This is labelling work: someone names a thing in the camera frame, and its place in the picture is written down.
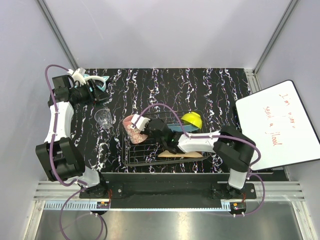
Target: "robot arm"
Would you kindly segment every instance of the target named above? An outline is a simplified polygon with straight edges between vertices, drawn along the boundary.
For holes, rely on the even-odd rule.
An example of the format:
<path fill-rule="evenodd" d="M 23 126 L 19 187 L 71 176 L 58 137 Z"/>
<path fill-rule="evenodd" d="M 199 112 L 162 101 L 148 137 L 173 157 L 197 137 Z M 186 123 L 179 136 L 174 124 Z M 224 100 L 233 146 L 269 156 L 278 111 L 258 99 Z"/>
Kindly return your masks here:
<path fill-rule="evenodd" d="M 135 114 L 131 122 L 132 124 L 137 122 L 135 126 L 142 131 L 141 133 L 156 139 L 157 142 L 164 146 L 164 149 L 172 154 L 188 152 L 216 153 L 230 168 L 228 185 L 236 190 L 243 189 L 254 149 L 243 142 L 226 139 L 223 136 L 231 136 L 243 139 L 253 145 L 256 144 L 234 127 L 225 126 L 216 132 L 188 133 L 188 136 L 186 136 L 181 132 L 172 132 L 159 118 L 139 118 L 139 115 Z"/>
<path fill-rule="evenodd" d="M 68 75 L 54 77 L 54 94 L 58 107 L 57 127 L 53 143 L 53 162 L 62 180 L 72 181 L 74 178 L 87 183 L 87 191 L 95 196 L 103 197 L 107 194 L 107 184 L 101 173 L 85 166 L 85 161 L 79 150 L 71 141 L 71 121 L 74 115 L 74 105 L 77 103 L 98 102 L 107 97 L 90 77 L 83 77 L 84 71 L 78 69 L 73 72 L 72 79 L 77 85 L 71 86 Z M 56 181 L 50 164 L 49 149 L 54 133 L 56 110 L 50 97 L 48 105 L 51 119 L 48 135 L 44 143 L 35 148 L 36 155 L 50 181 Z"/>

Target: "yellow bowl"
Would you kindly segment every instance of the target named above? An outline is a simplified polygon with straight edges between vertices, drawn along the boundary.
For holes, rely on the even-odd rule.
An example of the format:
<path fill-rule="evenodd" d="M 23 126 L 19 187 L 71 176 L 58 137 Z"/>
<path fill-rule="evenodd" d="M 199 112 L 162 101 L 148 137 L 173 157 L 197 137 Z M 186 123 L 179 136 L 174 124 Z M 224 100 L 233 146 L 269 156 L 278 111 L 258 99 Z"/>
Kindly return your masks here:
<path fill-rule="evenodd" d="M 196 126 L 198 129 L 202 128 L 201 116 L 198 113 L 194 112 L 194 111 L 186 113 L 185 115 L 183 115 L 181 120 Z"/>

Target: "black and white patterned surface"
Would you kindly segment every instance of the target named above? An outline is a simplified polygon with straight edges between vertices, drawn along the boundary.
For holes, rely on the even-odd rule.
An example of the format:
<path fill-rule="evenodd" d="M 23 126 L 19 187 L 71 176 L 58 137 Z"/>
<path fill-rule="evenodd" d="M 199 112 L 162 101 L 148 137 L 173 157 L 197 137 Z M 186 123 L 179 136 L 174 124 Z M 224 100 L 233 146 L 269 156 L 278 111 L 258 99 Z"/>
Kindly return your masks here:
<path fill-rule="evenodd" d="M 109 98 L 97 104 L 78 104 L 74 108 L 71 138 L 88 167 L 101 172 L 123 173 L 216 173 L 222 161 L 212 154 L 198 162 L 127 167 L 122 156 L 122 121 L 141 113 L 147 106 L 164 103 L 175 111 L 200 110 L 208 130 L 224 125 L 238 127 L 233 108 L 237 99 L 250 94 L 240 68 L 140 68 L 89 69 L 89 75 L 110 76 Z M 113 126 L 102 129 L 95 113 L 109 108 Z M 160 112 L 155 107 L 151 112 Z"/>

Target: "white clamp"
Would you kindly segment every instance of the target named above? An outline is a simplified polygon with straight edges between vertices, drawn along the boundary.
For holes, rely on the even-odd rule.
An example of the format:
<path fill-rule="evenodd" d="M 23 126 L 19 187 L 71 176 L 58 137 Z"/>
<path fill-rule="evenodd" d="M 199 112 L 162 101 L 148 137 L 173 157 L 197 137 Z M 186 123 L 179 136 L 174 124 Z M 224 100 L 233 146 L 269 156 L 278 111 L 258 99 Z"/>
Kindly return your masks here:
<path fill-rule="evenodd" d="M 139 114 L 133 115 L 133 118 L 131 119 L 131 123 L 132 123 L 131 128 L 132 128 L 132 129 L 134 129 L 133 124 L 136 123 L 136 121 L 138 120 L 138 117 L 139 117 Z M 149 121 L 150 121 L 149 118 L 142 116 L 142 117 L 140 117 L 139 121 L 136 123 L 135 127 L 136 127 L 137 129 L 139 129 L 140 131 L 143 131 L 143 130 L 145 129 L 146 124 L 147 124 Z"/>
<path fill-rule="evenodd" d="M 74 81 L 78 81 L 81 86 L 86 84 L 86 80 L 85 80 L 85 77 L 84 77 L 85 72 L 86 72 L 86 70 L 83 69 L 82 67 L 78 68 L 74 72 L 72 72 L 70 70 L 68 71 L 69 74 L 72 73 L 71 76 L 72 76 L 73 80 Z"/>

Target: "white wall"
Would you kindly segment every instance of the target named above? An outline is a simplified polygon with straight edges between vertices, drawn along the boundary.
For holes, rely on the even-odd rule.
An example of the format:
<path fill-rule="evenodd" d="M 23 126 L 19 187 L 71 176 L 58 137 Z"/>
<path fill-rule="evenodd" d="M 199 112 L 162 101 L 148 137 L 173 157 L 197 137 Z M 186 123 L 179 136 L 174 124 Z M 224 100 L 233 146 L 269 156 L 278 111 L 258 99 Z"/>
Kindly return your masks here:
<path fill-rule="evenodd" d="M 0 22 L 0 236 L 19 240 L 45 176 L 35 154 L 50 122 L 44 70 L 70 66 L 36 1 L 0 1 Z"/>
<path fill-rule="evenodd" d="M 320 1 L 302 0 L 287 22 L 258 73 L 262 88 L 287 79 L 296 84 L 318 136 L 320 135 Z M 300 181 L 309 212 L 320 237 L 320 161 L 289 167 Z"/>
<path fill-rule="evenodd" d="M 85 68 L 253 68 L 290 0 L 46 0 Z"/>

